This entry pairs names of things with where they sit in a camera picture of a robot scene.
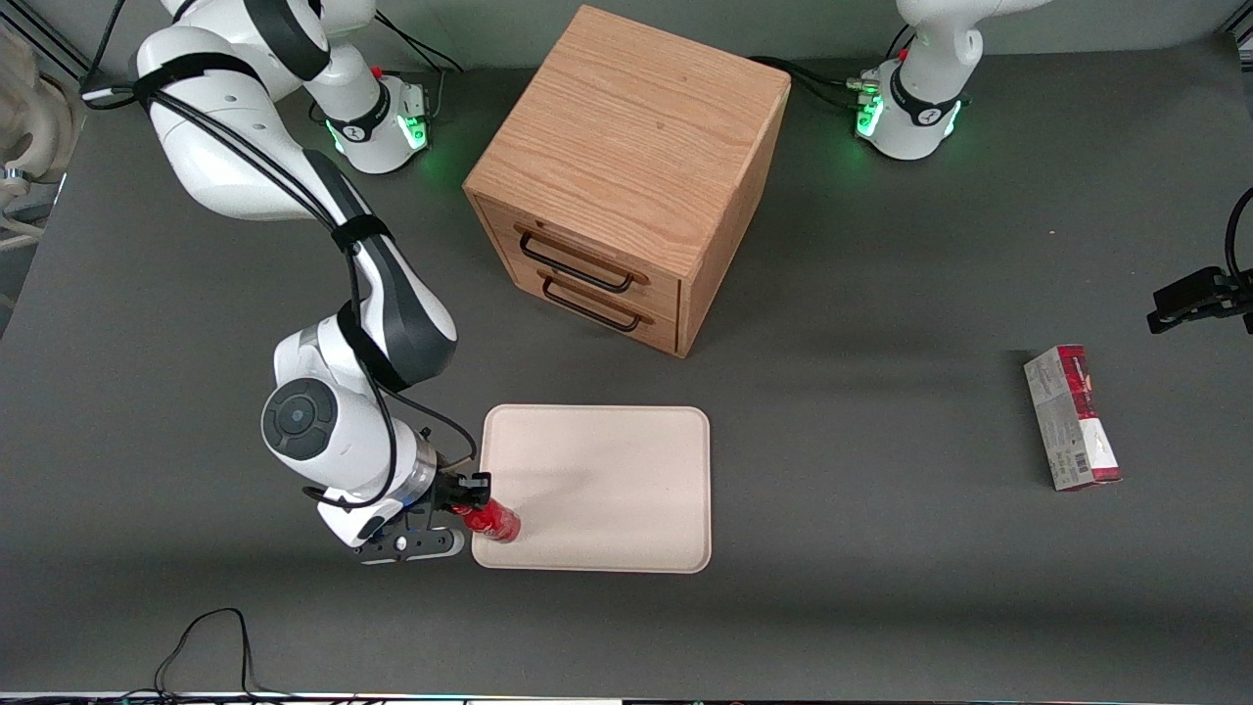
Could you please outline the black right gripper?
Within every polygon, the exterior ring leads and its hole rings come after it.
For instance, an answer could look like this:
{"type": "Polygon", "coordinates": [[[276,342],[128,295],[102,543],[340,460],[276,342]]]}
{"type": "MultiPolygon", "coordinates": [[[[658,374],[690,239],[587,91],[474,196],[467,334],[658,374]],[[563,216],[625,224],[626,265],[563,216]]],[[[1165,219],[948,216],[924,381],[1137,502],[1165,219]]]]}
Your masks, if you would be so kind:
{"type": "Polygon", "coordinates": [[[455,516],[477,512],[482,508],[482,497],[477,493],[489,493],[489,488],[491,488],[489,473],[464,476],[449,467],[436,470],[434,482],[427,490],[405,498],[401,512],[390,518],[388,540],[413,531],[429,531],[434,527],[435,513],[439,512],[455,516]]]}

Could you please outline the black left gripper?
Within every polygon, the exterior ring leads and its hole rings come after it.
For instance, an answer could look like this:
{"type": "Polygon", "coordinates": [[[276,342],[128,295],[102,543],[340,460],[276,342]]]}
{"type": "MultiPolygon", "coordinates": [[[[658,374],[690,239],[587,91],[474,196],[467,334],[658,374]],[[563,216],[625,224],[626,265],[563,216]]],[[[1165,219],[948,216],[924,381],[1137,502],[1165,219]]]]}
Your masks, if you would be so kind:
{"type": "Polygon", "coordinates": [[[1218,265],[1208,265],[1155,291],[1146,329],[1160,336],[1187,322],[1232,317],[1239,317],[1247,334],[1253,334],[1252,269],[1230,275],[1218,265]]]}

